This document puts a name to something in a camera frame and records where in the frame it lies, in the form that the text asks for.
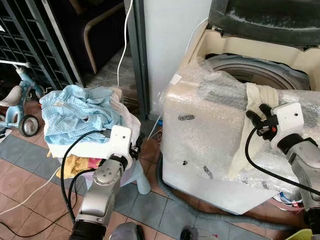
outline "tricycle seat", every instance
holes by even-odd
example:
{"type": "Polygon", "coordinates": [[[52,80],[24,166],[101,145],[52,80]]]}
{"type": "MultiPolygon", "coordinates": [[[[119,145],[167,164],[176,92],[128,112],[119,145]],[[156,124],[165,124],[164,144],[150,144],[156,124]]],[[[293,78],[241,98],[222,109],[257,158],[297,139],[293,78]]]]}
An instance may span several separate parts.
{"type": "Polygon", "coordinates": [[[5,99],[0,101],[0,106],[3,107],[13,107],[18,105],[20,99],[22,96],[22,88],[17,85],[12,88],[12,90],[9,92],[8,96],[6,96],[5,99]]]}

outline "light blue cloth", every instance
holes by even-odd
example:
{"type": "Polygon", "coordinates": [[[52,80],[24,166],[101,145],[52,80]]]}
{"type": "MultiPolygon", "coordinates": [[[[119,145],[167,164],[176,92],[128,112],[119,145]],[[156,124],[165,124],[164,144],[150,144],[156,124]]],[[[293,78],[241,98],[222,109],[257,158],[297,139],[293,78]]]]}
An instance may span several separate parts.
{"type": "MultiPolygon", "coordinates": [[[[110,104],[113,92],[107,87],[69,85],[62,91],[52,91],[42,97],[42,118],[49,125],[45,141],[57,145],[73,144],[87,132],[122,125],[122,116],[110,104]]],[[[105,143],[108,139],[94,133],[83,141],[105,143]]]]}

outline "gray hose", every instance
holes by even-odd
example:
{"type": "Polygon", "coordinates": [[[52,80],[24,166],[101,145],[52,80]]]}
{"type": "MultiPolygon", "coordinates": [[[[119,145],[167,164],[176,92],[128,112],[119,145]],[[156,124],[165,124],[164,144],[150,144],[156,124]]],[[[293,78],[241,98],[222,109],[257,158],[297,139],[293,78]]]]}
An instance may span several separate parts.
{"type": "Polygon", "coordinates": [[[172,188],[164,183],[162,178],[162,164],[163,164],[163,156],[162,154],[160,154],[159,161],[156,165],[156,179],[159,186],[168,195],[169,198],[177,202],[179,205],[185,207],[191,214],[193,214],[194,216],[197,216],[197,218],[202,218],[202,219],[211,220],[211,221],[225,221],[228,223],[249,223],[249,224],[257,225],[262,228],[274,229],[279,231],[297,230],[294,227],[289,225],[261,221],[256,218],[245,216],[245,215],[225,215],[220,213],[208,213],[208,212],[200,211],[194,208],[193,206],[189,205],[186,201],[176,196],[172,192],[172,188]]]}

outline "yellow cloth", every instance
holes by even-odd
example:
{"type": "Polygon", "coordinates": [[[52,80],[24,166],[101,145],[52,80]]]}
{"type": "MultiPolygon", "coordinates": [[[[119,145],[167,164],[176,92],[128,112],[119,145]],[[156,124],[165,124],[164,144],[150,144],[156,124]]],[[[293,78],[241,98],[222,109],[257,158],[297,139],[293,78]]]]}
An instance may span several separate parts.
{"type": "MultiPolygon", "coordinates": [[[[89,168],[89,157],[78,157],[75,155],[70,155],[65,159],[64,163],[64,179],[72,178],[77,173],[82,172],[84,170],[88,170],[89,168]]],[[[61,177],[61,169],[56,173],[58,178],[61,177]]]]}

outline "black metal grille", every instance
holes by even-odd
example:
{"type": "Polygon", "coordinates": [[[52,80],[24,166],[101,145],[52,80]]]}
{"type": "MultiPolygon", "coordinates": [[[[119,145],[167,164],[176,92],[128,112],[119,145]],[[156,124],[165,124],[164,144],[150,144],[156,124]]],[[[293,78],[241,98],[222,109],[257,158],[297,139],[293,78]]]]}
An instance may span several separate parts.
{"type": "Polygon", "coordinates": [[[1,0],[0,59],[30,62],[27,73],[31,78],[45,87],[63,89],[74,84],[74,76],[63,60],[60,45],[52,38],[44,12],[37,0],[1,0]]]}

